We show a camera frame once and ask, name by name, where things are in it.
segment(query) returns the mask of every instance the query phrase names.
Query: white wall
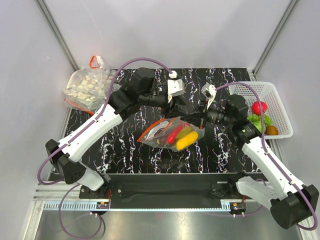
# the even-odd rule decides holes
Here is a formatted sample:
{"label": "white wall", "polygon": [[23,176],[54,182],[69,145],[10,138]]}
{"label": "white wall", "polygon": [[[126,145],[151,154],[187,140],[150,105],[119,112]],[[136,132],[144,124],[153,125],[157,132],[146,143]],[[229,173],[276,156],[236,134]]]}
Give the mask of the white wall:
{"label": "white wall", "polygon": [[289,2],[46,0],[78,64],[102,55],[113,68],[149,57],[171,68],[252,69]]}
{"label": "white wall", "polygon": [[[320,1],[301,0],[258,72],[275,84],[293,137],[279,141],[289,169],[320,190]],[[316,210],[320,218],[320,204]],[[320,227],[316,230],[320,237]]]}
{"label": "white wall", "polygon": [[17,240],[73,71],[34,0],[1,3],[0,43],[0,239]]}

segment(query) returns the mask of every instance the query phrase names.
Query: plastic bag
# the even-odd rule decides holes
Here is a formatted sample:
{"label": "plastic bag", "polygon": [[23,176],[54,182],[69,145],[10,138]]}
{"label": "plastic bag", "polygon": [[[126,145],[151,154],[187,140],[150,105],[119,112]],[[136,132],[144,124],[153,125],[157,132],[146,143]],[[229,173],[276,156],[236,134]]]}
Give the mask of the plastic bag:
{"label": "plastic bag", "polygon": [[[64,89],[65,104],[73,109],[94,114],[105,102],[106,94],[110,88],[111,80],[116,71],[106,68],[100,56],[93,56],[90,68],[75,71]],[[119,90],[121,86],[114,84],[112,91]]]}
{"label": "plastic bag", "polygon": [[204,135],[204,129],[182,121],[180,117],[162,118],[148,127],[138,142],[153,148],[165,148],[179,152],[203,138]]}

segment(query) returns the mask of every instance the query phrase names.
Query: white plastic bin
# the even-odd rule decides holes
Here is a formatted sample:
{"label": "white plastic bin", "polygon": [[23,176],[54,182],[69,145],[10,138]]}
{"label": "white plastic bin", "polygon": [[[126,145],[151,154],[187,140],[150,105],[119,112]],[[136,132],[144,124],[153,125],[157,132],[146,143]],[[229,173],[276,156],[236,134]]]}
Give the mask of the white plastic bin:
{"label": "white plastic bin", "polygon": [[[264,81],[244,81],[243,83],[252,87],[258,94],[260,100],[267,104],[268,108],[265,114],[271,118],[272,125],[274,125],[279,132],[279,135],[265,135],[265,139],[291,137],[294,134],[294,130],[275,85]],[[241,95],[245,98],[245,103],[249,107],[248,115],[251,115],[251,106],[257,101],[255,95],[243,85],[231,85],[229,86],[229,91],[230,94]]]}

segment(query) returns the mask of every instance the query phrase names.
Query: metal floor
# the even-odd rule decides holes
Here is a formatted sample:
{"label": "metal floor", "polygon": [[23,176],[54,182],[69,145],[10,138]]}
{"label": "metal floor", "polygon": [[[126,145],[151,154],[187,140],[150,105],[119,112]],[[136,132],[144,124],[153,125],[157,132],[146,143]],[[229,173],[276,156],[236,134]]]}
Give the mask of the metal floor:
{"label": "metal floor", "polygon": [[[248,209],[254,211],[256,203]],[[78,237],[89,237],[99,226],[98,219],[85,216],[84,211],[63,211],[67,230]],[[301,240],[297,227],[282,229],[263,209],[255,216],[218,217],[207,212],[123,212],[110,211],[103,216],[105,232],[94,239],[101,240]],[[60,228],[58,211],[42,213],[36,240],[69,240]]]}

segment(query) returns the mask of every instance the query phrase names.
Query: black marble tabletop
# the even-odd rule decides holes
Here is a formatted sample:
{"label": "black marble tabletop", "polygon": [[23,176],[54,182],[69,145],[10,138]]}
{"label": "black marble tabletop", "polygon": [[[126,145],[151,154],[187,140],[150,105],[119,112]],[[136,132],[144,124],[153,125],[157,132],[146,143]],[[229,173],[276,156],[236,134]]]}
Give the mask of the black marble tabletop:
{"label": "black marble tabletop", "polygon": [[[249,81],[245,68],[183,68],[174,69],[182,76],[185,94],[182,96],[187,106],[181,109],[192,113],[198,106],[201,87],[205,83],[216,87],[230,82]],[[135,70],[123,70],[117,78],[121,84],[130,81]],[[163,69],[155,70],[156,80],[164,84],[169,78]],[[229,95],[227,88],[217,92],[216,105],[224,106]],[[236,173],[256,172],[257,166],[233,145],[225,128],[217,125],[205,128],[205,136],[189,148],[173,152],[169,149],[153,148],[137,142],[141,134],[152,123],[159,120],[161,110],[142,106],[140,111],[122,124],[116,126],[99,139],[83,155],[82,162],[102,174],[145,174],[145,173]],[[90,115],[72,110],[66,135],[76,130]]]}

